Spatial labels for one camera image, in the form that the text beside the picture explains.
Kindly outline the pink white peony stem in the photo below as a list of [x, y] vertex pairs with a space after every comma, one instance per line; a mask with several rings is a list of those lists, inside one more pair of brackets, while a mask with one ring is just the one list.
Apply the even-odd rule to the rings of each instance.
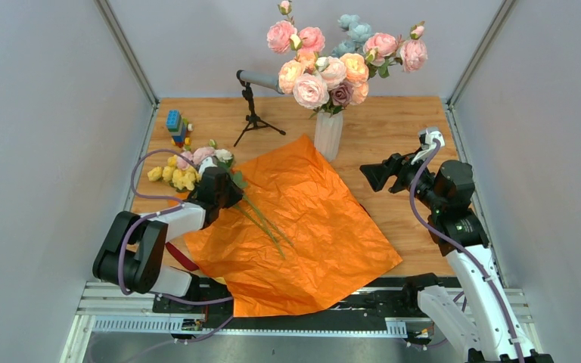
[[294, 242], [254, 203], [245, 191], [248, 183], [244, 174], [233, 168], [235, 157], [226, 149], [219, 149], [214, 141], [205, 147], [192, 150], [188, 145], [178, 156], [169, 157], [167, 166], [170, 177], [166, 182], [178, 192], [187, 191], [191, 197], [201, 196], [202, 176], [210, 168], [218, 167], [227, 173], [229, 180], [237, 187], [238, 201], [231, 208], [250, 220], [268, 236], [276, 248], [284, 241], [290, 246]]

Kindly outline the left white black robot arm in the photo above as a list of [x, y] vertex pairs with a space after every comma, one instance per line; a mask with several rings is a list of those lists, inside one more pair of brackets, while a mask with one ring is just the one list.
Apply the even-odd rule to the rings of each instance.
[[191, 273], [163, 264], [166, 244], [210, 226], [221, 209], [234, 206], [243, 196], [228, 171], [211, 166], [193, 197], [174, 207], [143, 215], [118, 213], [93, 262], [94, 277], [117, 285], [126, 295], [161, 294], [172, 297], [181, 311], [195, 311], [202, 294], [193, 287]]

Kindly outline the pale pink rose stem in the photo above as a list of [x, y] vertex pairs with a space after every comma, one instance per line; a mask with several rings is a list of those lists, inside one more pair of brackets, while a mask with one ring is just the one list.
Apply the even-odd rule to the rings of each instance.
[[313, 70], [303, 73], [295, 80], [293, 96], [295, 101], [307, 109], [318, 109], [330, 100], [330, 91], [346, 78], [346, 66], [337, 57], [318, 57]]

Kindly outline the yellow rose flower stem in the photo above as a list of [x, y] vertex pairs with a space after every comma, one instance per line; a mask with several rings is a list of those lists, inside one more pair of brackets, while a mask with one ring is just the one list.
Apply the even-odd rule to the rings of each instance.
[[[177, 191], [193, 193], [200, 189], [202, 178], [197, 168], [204, 158], [211, 156], [217, 158], [218, 167], [228, 172], [237, 187], [241, 190], [245, 189], [247, 186], [245, 177], [241, 172], [235, 172], [232, 169], [232, 164], [235, 161], [232, 152], [226, 149], [215, 150], [211, 147], [202, 147], [194, 152], [185, 151], [177, 156], [169, 157], [165, 166], [154, 167], [147, 173], [148, 180], [151, 182], [165, 182]], [[233, 208], [263, 231], [274, 244], [279, 255], [282, 258], [286, 257], [281, 248], [281, 242], [285, 241], [290, 246], [293, 242], [271, 219], [265, 216], [251, 198], [246, 194], [242, 194], [241, 200]]]

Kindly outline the peach rose flower stem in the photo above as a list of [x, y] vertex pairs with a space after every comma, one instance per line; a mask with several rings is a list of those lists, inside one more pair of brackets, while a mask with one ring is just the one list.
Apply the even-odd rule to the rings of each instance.
[[310, 48], [311, 44], [305, 36], [295, 36], [291, 38], [297, 40], [300, 47], [296, 50], [292, 60], [284, 63], [278, 72], [278, 88], [283, 94], [290, 94], [293, 91], [298, 77], [304, 73], [312, 73], [317, 60], [315, 51]]

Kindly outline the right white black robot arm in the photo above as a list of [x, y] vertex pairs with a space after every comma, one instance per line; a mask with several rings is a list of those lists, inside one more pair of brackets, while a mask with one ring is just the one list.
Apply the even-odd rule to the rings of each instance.
[[432, 173], [414, 154], [393, 154], [382, 163], [360, 166], [374, 191], [409, 192], [430, 215], [422, 221], [455, 272], [471, 310], [466, 315], [433, 273], [406, 279], [402, 305], [410, 315], [429, 317], [463, 362], [551, 362], [521, 327], [499, 280], [486, 232], [471, 209], [474, 193], [470, 164], [447, 160]]

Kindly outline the orange yellow wrapping paper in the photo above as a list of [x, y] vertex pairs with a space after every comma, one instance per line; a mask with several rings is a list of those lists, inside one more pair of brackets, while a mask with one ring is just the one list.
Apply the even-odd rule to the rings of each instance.
[[235, 317], [320, 312], [402, 263], [307, 135], [250, 159], [233, 154], [244, 199], [174, 244], [224, 282]]

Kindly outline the light blue flower stem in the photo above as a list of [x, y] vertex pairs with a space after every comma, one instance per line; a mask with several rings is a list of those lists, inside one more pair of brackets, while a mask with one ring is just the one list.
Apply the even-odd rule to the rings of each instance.
[[341, 57], [347, 53], [364, 55], [364, 44], [374, 35], [368, 23], [363, 23], [359, 15], [343, 14], [338, 19], [338, 26], [346, 33], [346, 39], [334, 47], [333, 57]]

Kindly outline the pink rose flower stem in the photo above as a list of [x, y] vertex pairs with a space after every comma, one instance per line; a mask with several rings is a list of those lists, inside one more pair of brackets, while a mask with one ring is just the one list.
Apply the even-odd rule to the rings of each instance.
[[318, 27], [297, 29], [292, 14], [292, 1], [280, 1], [278, 12], [283, 17], [269, 27], [266, 44], [276, 54], [289, 51], [308, 51], [319, 53], [325, 48], [325, 36]]

